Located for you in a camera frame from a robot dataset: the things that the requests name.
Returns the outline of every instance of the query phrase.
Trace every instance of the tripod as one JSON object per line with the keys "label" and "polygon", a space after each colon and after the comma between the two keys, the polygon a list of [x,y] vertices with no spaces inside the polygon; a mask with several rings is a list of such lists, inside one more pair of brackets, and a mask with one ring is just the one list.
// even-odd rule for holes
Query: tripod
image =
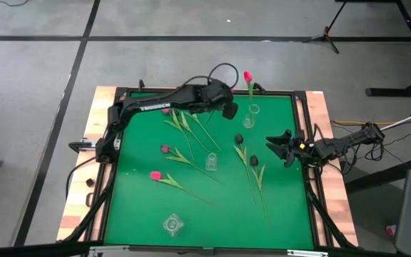
{"label": "tripod", "polygon": [[325,27],[325,30],[323,31],[322,34],[319,34],[317,36],[312,36],[311,38],[303,41],[303,43],[308,43],[308,42],[311,42],[311,41],[327,41],[327,42],[329,42],[329,44],[333,48],[334,52],[336,54],[339,54],[339,49],[337,49],[337,47],[335,47],[334,42],[329,37],[329,31],[333,27],[333,25],[335,23],[335,20],[337,19],[337,17],[339,17],[339,14],[340,14],[340,12],[342,12],[343,7],[345,7],[346,3],[347,3],[347,0],[344,0],[343,3],[342,3],[342,6],[339,9],[339,11],[335,14],[335,17],[334,17],[333,21],[331,22],[331,24],[329,26]]}

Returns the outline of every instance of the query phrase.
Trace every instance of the small red object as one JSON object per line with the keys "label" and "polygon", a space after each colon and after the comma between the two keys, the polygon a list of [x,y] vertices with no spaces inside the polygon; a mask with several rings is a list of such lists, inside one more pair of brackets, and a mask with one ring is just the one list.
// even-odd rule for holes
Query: small red object
{"label": "small red object", "polygon": [[152,171],[150,177],[151,179],[158,181],[163,178],[163,175],[161,175],[161,172],[159,171]]}
{"label": "small red object", "polygon": [[247,81],[247,83],[250,83],[253,80],[249,71],[243,72],[243,78],[245,79],[245,81]]}
{"label": "small red object", "polygon": [[171,151],[171,148],[169,146],[161,146],[161,151],[163,153],[169,153]]}

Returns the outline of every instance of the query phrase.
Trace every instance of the tulip leaf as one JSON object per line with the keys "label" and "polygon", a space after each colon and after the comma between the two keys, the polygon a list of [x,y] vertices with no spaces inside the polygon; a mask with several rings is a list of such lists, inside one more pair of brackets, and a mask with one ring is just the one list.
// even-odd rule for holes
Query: tulip leaf
{"label": "tulip leaf", "polygon": [[245,163],[245,156],[243,155],[242,151],[237,146],[234,146],[234,149],[239,155],[239,157],[242,159],[243,163]]}
{"label": "tulip leaf", "polygon": [[265,165],[263,165],[263,167],[261,168],[260,175],[258,178],[258,187],[260,188],[260,191],[263,190],[264,169],[265,169]]}
{"label": "tulip leaf", "polygon": [[187,158],[185,158],[185,156],[183,156],[183,154],[177,148],[176,148],[176,153],[178,157],[183,159],[184,163],[190,163],[190,161]]}
{"label": "tulip leaf", "polygon": [[171,175],[169,175],[169,173],[168,173],[167,175],[168,175],[169,180],[171,181],[171,183],[172,183],[174,186],[176,186],[176,187],[178,187],[178,188],[183,188],[179,183],[177,183],[177,181],[175,181],[175,180],[171,177]]}
{"label": "tulip leaf", "polygon": [[183,162],[183,163],[190,163],[189,161],[185,160],[184,158],[177,157],[177,156],[167,156],[166,158],[169,159],[169,160],[172,160],[172,161],[180,161],[180,162]]}
{"label": "tulip leaf", "polygon": [[175,185],[174,183],[172,183],[172,181],[169,180],[169,179],[160,179],[160,180],[158,180],[158,181],[163,182],[163,183],[167,183],[167,184],[169,184],[169,185],[171,185],[171,186],[177,187],[177,185]]}
{"label": "tulip leaf", "polygon": [[180,128],[180,124],[179,124],[179,122],[178,122],[177,114],[176,114],[175,111],[172,111],[172,119],[174,120],[174,123],[177,125],[177,127]]}
{"label": "tulip leaf", "polygon": [[172,121],[164,121],[167,124],[171,125],[172,127],[176,128],[176,129],[181,129],[179,126],[177,126],[175,123],[173,123]]}
{"label": "tulip leaf", "polygon": [[181,117],[182,117],[183,127],[184,127],[185,129],[188,129],[188,130],[190,131],[190,126],[188,125],[188,122],[186,121],[185,114],[184,114],[183,111],[181,112]]}
{"label": "tulip leaf", "polygon": [[188,113],[188,112],[186,112],[186,115],[190,116],[190,118],[192,118],[194,121],[196,121],[197,123],[199,123],[198,115],[196,115],[196,114],[190,114],[190,113]]}

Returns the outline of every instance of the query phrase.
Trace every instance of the green stem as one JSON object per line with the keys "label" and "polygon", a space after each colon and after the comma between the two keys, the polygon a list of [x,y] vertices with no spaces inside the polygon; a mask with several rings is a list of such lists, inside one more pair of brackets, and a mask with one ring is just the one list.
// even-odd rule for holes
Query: green stem
{"label": "green stem", "polygon": [[219,181],[218,179],[216,179],[215,177],[213,177],[212,175],[210,175],[209,173],[203,171],[201,168],[197,167],[196,165],[190,163],[191,166],[195,167],[198,171],[204,173],[205,175],[209,176],[211,179],[213,179],[214,181],[217,181],[220,184],[223,184],[221,181]]}
{"label": "green stem", "polygon": [[215,142],[215,140],[213,140],[212,136],[206,131],[206,128],[204,128],[203,124],[200,123],[200,121],[198,121],[199,126],[201,126],[201,128],[204,130],[205,134],[207,134],[208,138],[211,139],[211,141],[215,144],[215,146],[218,148],[218,150],[221,151],[220,146],[218,146],[218,144]]}
{"label": "green stem", "polygon": [[194,163],[193,150],[191,150],[190,141],[188,140],[188,137],[186,136],[186,134],[185,134],[185,132],[183,131],[183,129],[180,129],[180,131],[182,131],[183,135],[185,136],[186,143],[188,143],[188,147],[189,147],[189,149],[190,149],[191,159],[193,159],[193,163]]}
{"label": "green stem", "polygon": [[[243,147],[242,144],[240,145],[240,151],[243,153]],[[251,184],[251,180],[250,180],[250,171],[248,170],[248,165],[247,165],[247,159],[244,160],[243,165],[245,165],[245,171],[247,172],[247,178],[248,178],[248,184],[250,185],[251,188],[251,195],[253,196],[253,203],[256,204],[256,197],[255,197],[255,191],[253,190],[253,186]]]}
{"label": "green stem", "polygon": [[182,188],[182,190],[184,190],[186,193],[189,193],[190,195],[196,197],[197,199],[202,200],[202,201],[204,201],[204,202],[206,202],[206,203],[208,203],[208,204],[210,204],[210,205],[213,206],[213,203],[210,202],[209,200],[204,199],[204,198],[202,198],[201,196],[198,196],[197,194],[195,194],[195,193],[193,193],[193,192],[190,192],[190,191],[188,191],[188,190],[186,190],[186,189],[184,189],[184,188]]}
{"label": "green stem", "polygon": [[209,149],[207,149],[202,143],[201,141],[199,141],[199,138],[193,133],[193,131],[190,131],[190,133],[194,136],[194,138],[196,138],[196,140],[198,141],[198,143],[209,153],[213,153],[212,151],[210,151]]}
{"label": "green stem", "polygon": [[260,191],[260,198],[261,198],[261,203],[263,205],[265,220],[268,223],[268,226],[270,227],[268,211],[265,209],[265,204],[264,204],[264,201],[263,201],[263,192],[262,191]]}

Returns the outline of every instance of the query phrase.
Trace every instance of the black cable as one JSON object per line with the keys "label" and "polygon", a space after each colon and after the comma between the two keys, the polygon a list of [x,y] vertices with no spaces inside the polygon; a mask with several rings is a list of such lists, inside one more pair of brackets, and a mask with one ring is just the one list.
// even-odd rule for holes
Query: black cable
{"label": "black cable", "polygon": [[[386,143],[386,144],[384,144],[383,146],[389,146],[389,145],[391,145],[391,144],[393,144],[393,143],[395,143],[395,142],[397,142],[397,141],[401,141],[401,140],[407,138],[408,136],[411,136],[411,133],[409,133],[409,134],[407,134],[407,135],[405,135],[405,136],[403,136],[403,137],[401,137],[401,138],[397,138],[397,139],[391,141],[390,143]],[[381,149],[381,147],[378,147],[378,148],[377,148],[377,146],[372,146],[372,148],[370,149],[370,151],[368,151],[364,156],[358,157],[358,159],[366,158],[366,159],[369,160],[369,161],[379,161],[379,160],[381,160],[381,158],[372,157],[372,156],[373,156],[373,153],[372,153],[372,152],[373,152],[373,151],[378,151],[378,150],[380,150],[380,155],[383,155],[383,151],[386,150],[386,148],[385,148],[385,149]]]}
{"label": "black cable", "polygon": [[384,150],[386,152],[388,152],[392,157],[396,158],[398,161],[400,161],[401,163],[405,164],[409,169],[411,169],[411,167],[405,163],[403,160],[401,160],[400,158],[398,158],[396,155],[392,154],[390,151],[388,151],[388,149],[386,149],[384,146],[382,146],[384,148]]}
{"label": "black cable", "polygon": [[334,167],[335,169],[337,169],[340,173],[342,173],[342,170],[341,170],[339,167],[337,167],[336,165],[334,165],[334,164],[332,164],[332,163],[327,163],[326,165],[332,166],[332,167]]}
{"label": "black cable", "polygon": [[68,175],[68,179],[66,180],[66,199],[68,198],[68,194],[69,194],[69,181],[71,180],[72,174],[74,173],[74,171],[76,171],[78,168],[82,167],[83,165],[89,163],[90,161],[96,159],[96,156],[94,156],[93,158],[90,158],[86,161],[84,161],[83,163],[80,163],[79,165],[75,166]]}
{"label": "black cable", "polygon": [[[350,139],[349,141],[347,141],[347,143],[345,144],[345,149],[347,149],[347,146],[348,146],[348,144],[350,143],[350,141],[351,141],[351,139]],[[353,150],[353,159],[352,159],[351,162],[348,161],[347,153],[345,152],[345,153],[343,154],[343,157],[344,157],[344,159],[345,159],[345,162],[348,164],[348,170],[347,170],[347,171],[343,171],[343,172],[342,172],[342,175],[347,175],[347,174],[349,174],[349,172],[352,170],[353,166],[356,164],[356,162],[357,162],[357,152],[360,150],[360,147],[361,147],[361,144],[357,145],[357,149],[355,149],[354,146],[350,148],[350,149]]]}
{"label": "black cable", "polygon": [[217,66],[213,67],[213,69],[210,71],[210,73],[208,74],[208,78],[210,79],[210,78],[212,77],[213,72],[214,72],[218,67],[220,67],[220,66],[229,66],[229,67],[231,67],[231,68],[234,69],[234,71],[235,71],[235,82],[234,82],[234,84],[231,86],[231,89],[233,89],[234,86],[237,85],[237,83],[239,82],[239,71],[238,71],[237,68],[236,68],[234,65],[232,65],[232,64],[229,64],[229,63],[221,63],[221,64],[218,64]]}
{"label": "black cable", "polygon": [[20,4],[8,4],[7,2],[0,0],[0,3],[1,3],[1,4],[6,4],[6,5],[9,6],[9,7],[17,7],[17,6],[22,6],[22,5],[26,4],[26,3],[28,3],[28,1],[29,1],[29,0],[25,0],[25,2],[20,3]]}
{"label": "black cable", "polygon": [[353,131],[350,131],[350,130],[348,130],[348,129],[346,129],[346,128],[343,128],[343,127],[333,126],[333,125],[331,125],[331,127],[337,128],[337,129],[343,129],[343,130],[345,130],[345,131],[347,131],[347,132],[349,132],[349,133],[353,133]]}
{"label": "black cable", "polygon": [[401,141],[401,140],[403,140],[403,139],[407,138],[408,136],[411,136],[411,133],[409,133],[409,134],[407,134],[407,135],[403,136],[402,138],[395,139],[395,140],[391,141],[391,143],[386,143],[386,144],[385,144],[385,145],[383,145],[383,146],[389,146],[390,144],[392,144],[392,143],[394,143],[394,142],[397,142],[397,141]]}

